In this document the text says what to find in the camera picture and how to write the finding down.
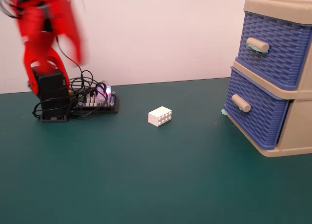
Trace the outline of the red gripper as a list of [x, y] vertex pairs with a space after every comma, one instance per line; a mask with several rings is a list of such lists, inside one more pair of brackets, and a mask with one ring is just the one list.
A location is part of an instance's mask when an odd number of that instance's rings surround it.
[[70, 0], [40, 0], [50, 9], [50, 20], [56, 35], [65, 35], [75, 48], [75, 61], [82, 63], [81, 37], [72, 11]]

